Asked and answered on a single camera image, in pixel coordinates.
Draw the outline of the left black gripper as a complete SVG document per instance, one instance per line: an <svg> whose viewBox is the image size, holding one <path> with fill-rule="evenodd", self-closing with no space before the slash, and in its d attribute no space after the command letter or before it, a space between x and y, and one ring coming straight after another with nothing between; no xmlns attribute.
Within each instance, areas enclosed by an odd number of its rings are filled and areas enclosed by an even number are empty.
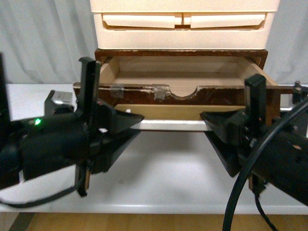
<svg viewBox="0 0 308 231"><path fill-rule="evenodd" d="M98 87L102 63L89 57L81 57L80 90L76 94L75 111L81 121L83 142L79 148L80 157L76 164L75 184L80 196L87 196L90 175L93 169L91 156L99 152L103 134L99 131ZM125 131L144 120L144 116L115 110L113 133L103 141L103 171L107 172L124 150L140 134L140 131Z"/></svg>

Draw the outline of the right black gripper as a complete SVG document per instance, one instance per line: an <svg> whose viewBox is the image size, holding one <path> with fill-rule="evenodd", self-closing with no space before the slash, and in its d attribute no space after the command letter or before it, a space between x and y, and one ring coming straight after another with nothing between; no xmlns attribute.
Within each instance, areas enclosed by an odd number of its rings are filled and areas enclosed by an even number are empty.
<svg viewBox="0 0 308 231"><path fill-rule="evenodd" d="M266 78L255 74L244 84L244 110L200 114L213 131L224 131L218 134L207 131L206 136L231 177L243 169L248 152L261 137L266 122Z"/></svg>

